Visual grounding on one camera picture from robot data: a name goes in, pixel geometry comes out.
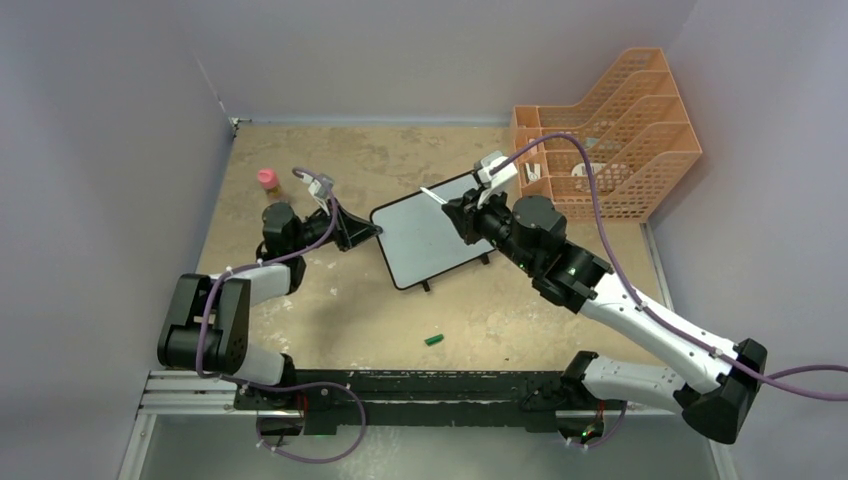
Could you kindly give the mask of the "white marker with green cap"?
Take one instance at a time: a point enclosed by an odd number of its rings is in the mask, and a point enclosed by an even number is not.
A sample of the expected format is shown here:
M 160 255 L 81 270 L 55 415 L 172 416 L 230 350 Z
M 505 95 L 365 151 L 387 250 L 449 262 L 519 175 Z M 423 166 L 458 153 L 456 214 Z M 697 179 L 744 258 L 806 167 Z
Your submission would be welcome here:
M 431 191 L 430 189 L 428 189 L 426 187 L 420 187 L 419 190 L 424 195 L 426 195 L 427 197 L 429 197 L 430 199 L 432 199 L 433 201 L 435 201 L 439 205 L 445 205 L 447 203 L 447 201 L 445 199 L 443 199 L 442 197 L 440 197 L 439 195 L 437 195 L 436 193 L 434 193 L 433 191 Z

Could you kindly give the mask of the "white whiteboard with black frame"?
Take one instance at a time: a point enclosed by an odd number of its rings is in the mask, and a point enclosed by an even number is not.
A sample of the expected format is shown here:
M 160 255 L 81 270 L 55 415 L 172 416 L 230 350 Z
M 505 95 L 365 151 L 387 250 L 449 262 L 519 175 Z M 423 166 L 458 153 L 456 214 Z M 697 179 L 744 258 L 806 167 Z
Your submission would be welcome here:
M 433 278 L 474 261 L 488 264 L 494 252 L 484 240 L 465 244 L 440 204 L 421 191 L 376 207 L 369 220 L 382 229 L 378 245 L 400 291 L 415 286 L 429 291 Z

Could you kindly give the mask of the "green marker cap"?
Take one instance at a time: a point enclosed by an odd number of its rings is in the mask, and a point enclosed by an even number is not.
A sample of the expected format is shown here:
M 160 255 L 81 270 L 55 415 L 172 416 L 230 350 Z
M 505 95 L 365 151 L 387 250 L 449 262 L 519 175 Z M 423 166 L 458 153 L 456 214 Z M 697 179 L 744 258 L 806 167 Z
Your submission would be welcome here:
M 443 340 L 444 340 L 444 335 L 438 334 L 438 335 L 434 335 L 434 336 L 431 336 L 429 338 L 426 338 L 424 340 L 424 342 L 427 346 L 433 346 L 433 345 L 436 345 L 436 344 L 442 342 Z

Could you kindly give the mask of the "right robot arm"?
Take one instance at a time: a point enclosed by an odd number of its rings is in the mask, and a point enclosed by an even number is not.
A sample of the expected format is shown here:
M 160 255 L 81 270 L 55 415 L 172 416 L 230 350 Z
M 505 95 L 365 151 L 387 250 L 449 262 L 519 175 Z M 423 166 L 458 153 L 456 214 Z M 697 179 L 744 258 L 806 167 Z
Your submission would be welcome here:
M 513 206 L 504 193 L 478 202 L 479 189 L 442 204 L 468 245 L 486 241 L 531 280 L 551 304 L 597 321 L 650 352 L 662 366 L 620 362 L 593 352 L 575 356 L 561 381 L 576 407 L 622 400 L 677 413 L 702 436 L 734 444 L 756 399 L 755 374 L 767 349 L 754 339 L 722 338 L 637 291 L 602 257 L 569 241 L 566 217 L 544 196 Z

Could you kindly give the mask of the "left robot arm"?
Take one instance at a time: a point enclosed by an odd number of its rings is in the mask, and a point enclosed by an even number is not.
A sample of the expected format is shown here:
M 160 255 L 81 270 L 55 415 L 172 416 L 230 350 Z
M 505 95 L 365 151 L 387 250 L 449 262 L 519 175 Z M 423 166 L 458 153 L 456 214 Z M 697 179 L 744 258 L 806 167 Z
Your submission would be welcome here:
M 259 385 L 260 397 L 272 408 L 289 407 L 298 395 L 294 362 L 250 339 L 251 308 L 295 293 L 309 251 L 333 244 L 346 252 L 382 231 L 337 204 L 304 218 L 286 202 L 268 206 L 255 263 L 223 274 L 179 277 L 158 340 L 158 361 Z

